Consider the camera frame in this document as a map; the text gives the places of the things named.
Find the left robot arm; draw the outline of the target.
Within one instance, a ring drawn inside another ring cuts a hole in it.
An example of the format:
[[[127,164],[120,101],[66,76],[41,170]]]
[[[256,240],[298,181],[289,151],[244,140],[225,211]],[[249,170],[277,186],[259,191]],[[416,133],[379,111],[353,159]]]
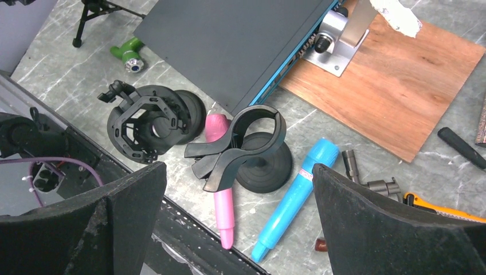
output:
[[[29,108],[29,112],[31,118],[1,113],[1,158],[14,154],[66,156],[69,141],[65,134],[55,132],[43,123],[36,107]]]

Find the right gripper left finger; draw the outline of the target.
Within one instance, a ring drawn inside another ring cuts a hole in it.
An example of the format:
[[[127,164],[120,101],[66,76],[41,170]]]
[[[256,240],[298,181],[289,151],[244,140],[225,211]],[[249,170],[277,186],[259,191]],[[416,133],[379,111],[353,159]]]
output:
[[[1,217],[2,274],[139,274],[167,185],[153,163],[64,201]]]

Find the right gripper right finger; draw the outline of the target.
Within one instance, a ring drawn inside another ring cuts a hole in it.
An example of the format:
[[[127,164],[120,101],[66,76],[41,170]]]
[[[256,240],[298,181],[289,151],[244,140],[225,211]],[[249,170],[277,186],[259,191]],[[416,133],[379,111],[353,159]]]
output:
[[[313,186],[333,274],[484,274],[485,224],[419,210],[324,164]]]

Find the blue microphone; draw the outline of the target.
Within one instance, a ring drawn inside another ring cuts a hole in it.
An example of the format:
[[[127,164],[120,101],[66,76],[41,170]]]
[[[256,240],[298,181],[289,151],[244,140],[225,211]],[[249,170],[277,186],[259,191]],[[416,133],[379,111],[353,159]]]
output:
[[[258,241],[251,253],[253,261],[262,261],[267,253],[275,248],[311,195],[313,191],[313,166],[318,163],[332,167],[338,153],[338,146],[324,138],[317,141],[309,150],[294,181],[258,236]]]

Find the black shock mount stand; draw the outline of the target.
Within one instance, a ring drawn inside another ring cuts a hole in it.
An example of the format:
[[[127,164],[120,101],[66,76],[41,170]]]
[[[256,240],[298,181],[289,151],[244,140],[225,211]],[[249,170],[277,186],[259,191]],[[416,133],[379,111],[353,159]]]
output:
[[[113,146],[126,158],[150,164],[175,145],[198,137],[205,126],[206,108],[193,92],[161,85],[135,88],[116,80],[98,100],[114,107],[107,120],[107,134]]]

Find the black clip microphone stand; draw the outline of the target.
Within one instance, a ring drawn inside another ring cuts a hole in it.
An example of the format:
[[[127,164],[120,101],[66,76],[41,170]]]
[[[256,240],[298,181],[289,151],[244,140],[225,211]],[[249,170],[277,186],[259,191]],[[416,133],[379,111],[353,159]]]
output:
[[[273,133],[246,130],[256,120],[273,119]],[[266,194],[286,184],[293,169],[284,139],[287,125],[281,113],[268,105],[253,105],[235,115],[223,136],[214,142],[189,143],[184,157],[195,159],[192,172],[206,181],[210,193],[227,190],[238,181],[247,190]]]

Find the black tripod microphone stand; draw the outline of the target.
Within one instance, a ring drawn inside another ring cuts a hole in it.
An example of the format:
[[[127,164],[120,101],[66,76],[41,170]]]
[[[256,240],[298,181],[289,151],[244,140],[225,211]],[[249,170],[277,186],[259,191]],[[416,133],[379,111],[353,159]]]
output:
[[[84,31],[84,27],[86,22],[95,19],[102,15],[107,15],[114,13],[116,11],[125,11],[137,17],[144,19],[147,15],[137,13],[133,10],[127,9],[123,6],[117,5],[113,2],[106,1],[106,0],[82,0],[82,4],[84,5],[83,11],[81,13],[81,18],[79,22],[79,26],[77,29],[76,36],[72,41],[72,46],[75,48],[80,48],[82,45],[82,35]]]

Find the silver mesh glitter microphone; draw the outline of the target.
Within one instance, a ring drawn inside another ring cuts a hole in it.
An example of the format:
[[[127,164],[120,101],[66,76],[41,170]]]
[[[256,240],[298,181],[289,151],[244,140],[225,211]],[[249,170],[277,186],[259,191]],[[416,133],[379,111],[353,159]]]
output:
[[[486,100],[483,102],[483,106],[480,112],[479,124],[476,131],[475,145],[485,148],[485,113],[486,113]]]

